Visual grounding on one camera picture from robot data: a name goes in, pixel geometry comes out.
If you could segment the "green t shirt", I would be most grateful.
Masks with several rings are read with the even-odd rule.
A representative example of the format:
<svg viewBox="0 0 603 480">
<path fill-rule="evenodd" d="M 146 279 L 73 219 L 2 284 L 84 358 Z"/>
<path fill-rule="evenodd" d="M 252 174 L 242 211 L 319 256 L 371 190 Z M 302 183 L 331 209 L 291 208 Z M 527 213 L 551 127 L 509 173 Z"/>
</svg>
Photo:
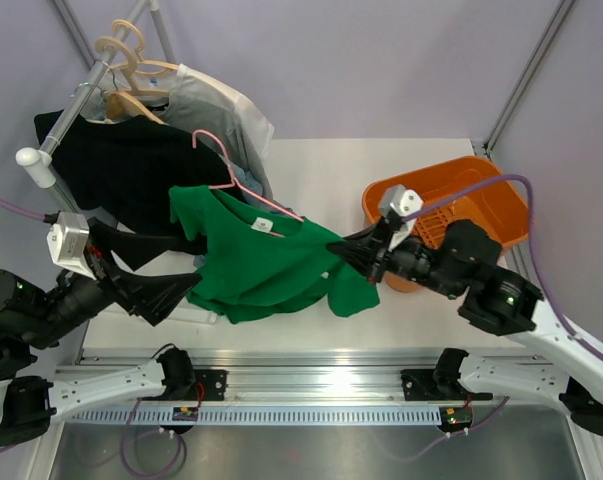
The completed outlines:
<svg viewBox="0 0 603 480">
<path fill-rule="evenodd" d="M 308 219 L 271 213 L 220 189 L 173 187 L 171 219 L 187 239 L 202 236 L 207 253 L 189 303 L 231 323 L 295 313 L 321 299 L 347 318 L 379 302 L 377 288 L 329 252 L 340 236 Z"/>
</svg>

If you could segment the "pink wire hanger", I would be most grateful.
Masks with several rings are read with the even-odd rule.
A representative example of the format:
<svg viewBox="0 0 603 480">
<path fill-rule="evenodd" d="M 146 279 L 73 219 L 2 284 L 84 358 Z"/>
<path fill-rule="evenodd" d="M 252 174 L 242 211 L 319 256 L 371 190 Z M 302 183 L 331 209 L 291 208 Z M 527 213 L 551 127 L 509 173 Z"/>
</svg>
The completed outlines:
<svg viewBox="0 0 603 480">
<path fill-rule="evenodd" d="M 249 196 L 255 198 L 256 200 L 259 200 L 261 203 L 264 203 L 270 207 L 273 207 L 275 210 L 278 210 L 280 213 L 287 215 L 288 217 L 292 218 L 297 223 L 299 223 L 301 225 L 301 227 L 299 228 L 298 231 L 294 232 L 294 234 L 292 235 L 293 238 L 298 238 L 299 235 L 304 232 L 304 229 L 302 227 L 302 225 L 304 223 L 304 219 L 302 217 L 296 215 L 293 212 L 290 212 L 289 210 L 284 209 L 283 207 L 280 207 L 279 205 L 275 204 L 273 201 L 270 201 L 270 200 L 256 194 L 255 192 L 251 191 L 249 188 L 244 186 L 237 179 L 235 172 L 231 166 L 227 149 L 226 149 L 225 145 L 222 143 L 222 141 L 216 135 L 214 135 L 213 133 L 211 133 L 210 131 L 205 130 L 205 129 L 195 130 L 192 133 L 192 148 L 193 149 L 197 148 L 197 136 L 198 135 L 205 135 L 207 137 L 210 137 L 221 148 L 222 156 L 223 156 L 224 163 L 226 165 L 228 176 L 229 176 L 229 181 L 224 184 L 210 185 L 208 187 L 208 189 L 210 191 L 227 190 L 227 189 L 236 187 L 242 193 L 247 193 Z M 277 226 L 277 223 L 272 223 L 267 218 L 257 217 L 255 219 L 255 221 L 252 222 L 251 224 L 244 223 L 242 221 L 239 221 L 239 223 L 241 224 L 239 231 L 250 229 L 251 231 L 259 233 L 259 234 L 270 235 L 270 236 L 273 236 L 276 238 L 285 238 L 285 235 L 283 233 L 281 233 L 275 229 L 275 227 Z"/>
</svg>

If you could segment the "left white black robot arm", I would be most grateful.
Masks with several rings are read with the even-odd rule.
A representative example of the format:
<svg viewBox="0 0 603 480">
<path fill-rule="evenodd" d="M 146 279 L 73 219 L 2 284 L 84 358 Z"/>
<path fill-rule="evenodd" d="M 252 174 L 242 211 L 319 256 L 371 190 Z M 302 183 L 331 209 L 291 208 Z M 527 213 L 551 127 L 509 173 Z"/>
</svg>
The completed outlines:
<svg viewBox="0 0 603 480">
<path fill-rule="evenodd" d="M 196 382 L 188 354 L 176 346 L 121 373 L 87 380 L 23 375 L 37 352 L 58 347 L 62 338 L 112 305 L 158 325 L 201 279 L 196 272 L 137 272 L 168 251 L 195 254 L 181 234 L 127 232 L 70 212 L 43 220 L 50 227 L 51 260 L 61 269 L 55 286 L 45 291 L 0 269 L 0 452 L 44 435 L 82 410 L 134 397 L 179 400 L 193 392 Z"/>
</svg>

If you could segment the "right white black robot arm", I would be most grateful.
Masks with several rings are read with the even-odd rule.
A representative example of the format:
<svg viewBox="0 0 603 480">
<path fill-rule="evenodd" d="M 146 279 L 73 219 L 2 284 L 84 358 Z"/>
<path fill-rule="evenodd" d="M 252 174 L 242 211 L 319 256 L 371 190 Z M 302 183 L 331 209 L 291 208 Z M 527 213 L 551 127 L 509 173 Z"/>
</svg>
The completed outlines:
<svg viewBox="0 0 603 480">
<path fill-rule="evenodd" d="M 545 361 L 504 364 L 446 348 L 426 383 L 428 392 L 446 400 L 533 400 L 603 437 L 603 360 L 582 346 L 585 331 L 558 319 L 540 288 L 499 266 L 498 242 L 472 221 L 457 220 L 446 227 L 437 248 L 416 236 L 390 248 L 392 227 L 380 220 L 327 249 L 372 283 L 390 273 L 460 299 L 457 313 L 470 326 L 525 346 Z"/>
</svg>

